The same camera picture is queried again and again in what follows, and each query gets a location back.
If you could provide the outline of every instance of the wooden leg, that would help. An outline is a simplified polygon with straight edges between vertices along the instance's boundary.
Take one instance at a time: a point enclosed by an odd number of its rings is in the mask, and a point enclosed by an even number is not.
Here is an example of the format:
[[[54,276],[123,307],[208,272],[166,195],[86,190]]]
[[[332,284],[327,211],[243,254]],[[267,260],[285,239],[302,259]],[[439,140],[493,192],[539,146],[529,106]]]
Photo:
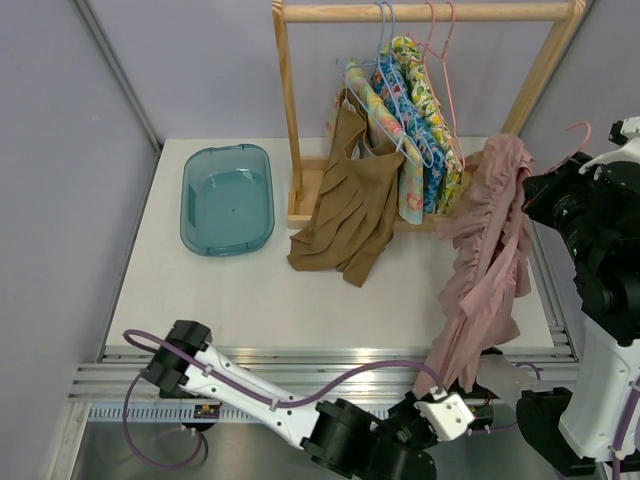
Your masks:
[[[567,0],[567,3],[569,4],[570,16],[565,20],[557,20],[551,27],[529,75],[527,75],[520,93],[511,107],[507,120],[502,126],[502,133],[513,135],[520,133],[578,28],[584,14],[585,1]]]
[[[289,53],[289,33],[284,21],[283,2],[274,0],[272,3],[273,26],[276,33],[278,47],[278,62],[280,64],[280,78],[282,80],[282,96],[284,97],[284,111],[287,117],[289,132],[289,148],[293,162],[293,185],[296,198],[302,199],[302,168],[300,161],[300,140],[298,139],[298,121],[296,106],[293,99],[293,79],[291,77],[291,55]]]

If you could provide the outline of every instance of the gray floor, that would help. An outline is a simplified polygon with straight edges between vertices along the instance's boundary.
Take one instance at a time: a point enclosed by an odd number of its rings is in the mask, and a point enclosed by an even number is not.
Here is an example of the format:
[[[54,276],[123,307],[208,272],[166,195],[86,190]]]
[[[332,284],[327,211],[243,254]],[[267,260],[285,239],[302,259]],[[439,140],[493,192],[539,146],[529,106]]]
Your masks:
[[[510,421],[503,414],[501,424]],[[167,424],[134,424],[138,445],[173,428]],[[195,439],[176,433],[144,447],[156,461],[179,462],[186,458]],[[162,471],[130,457],[122,426],[90,423],[76,464],[74,480],[332,480],[341,477],[309,460],[306,453],[288,447],[280,437],[261,425],[219,424],[206,432],[208,459],[196,460],[181,471]],[[429,450],[438,468],[438,480],[557,480],[554,470],[531,449],[518,430],[491,436],[461,438]],[[593,477],[604,479],[601,474]]]

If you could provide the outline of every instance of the wooden base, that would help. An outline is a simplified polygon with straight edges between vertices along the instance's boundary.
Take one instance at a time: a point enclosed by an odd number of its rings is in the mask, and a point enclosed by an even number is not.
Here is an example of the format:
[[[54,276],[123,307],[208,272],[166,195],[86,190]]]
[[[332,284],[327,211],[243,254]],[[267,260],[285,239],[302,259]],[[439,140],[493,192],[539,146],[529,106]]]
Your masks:
[[[322,156],[303,156],[302,162],[302,199],[297,200],[295,185],[289,188],[289,207],[287,226],[291,230],[301,230],[311,219],[318,198],[320,184],[327,166],[327,158]],[[433,232],[438,224],[446,221],[447,215],[425,214],[421,225],[412,225],[398,216],[393,230],[395,232]]]

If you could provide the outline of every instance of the pink garment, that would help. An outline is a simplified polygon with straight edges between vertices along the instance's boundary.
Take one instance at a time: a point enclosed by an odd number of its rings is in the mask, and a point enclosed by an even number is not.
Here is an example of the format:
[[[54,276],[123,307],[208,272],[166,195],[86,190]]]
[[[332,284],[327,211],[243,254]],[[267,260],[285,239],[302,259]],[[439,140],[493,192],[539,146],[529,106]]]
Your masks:
[[[511,309],[514,297],[531,290],[531,237],[521,207],[522,181],[531,175],[532,160],[518,137],[489,138],[482,152],[467,158],[467,168],[477,165],[477,170],[453,220],[437,231],[458,249],[455,273],[439,297],[447,324],[425,361],[441,373],[446,387],[458,379],[471,390],[482,350],[520,335]],[[434,385],[420,373],[413,392],[421,398]]]

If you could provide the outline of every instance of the brown garment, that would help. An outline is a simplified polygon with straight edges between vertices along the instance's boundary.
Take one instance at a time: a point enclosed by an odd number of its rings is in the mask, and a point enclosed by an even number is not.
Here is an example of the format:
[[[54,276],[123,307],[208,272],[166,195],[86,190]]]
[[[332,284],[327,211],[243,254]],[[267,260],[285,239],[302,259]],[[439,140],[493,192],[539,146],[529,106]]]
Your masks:
[[[366,114],[342,106],[315,210],[307,226],[291,237],[287,259],[296,270],[337,268],[361,287],[393,238],[398,212],[398,167],[403,156],[392,143],[373,149],[374,156],[351,160],[366,133]]]

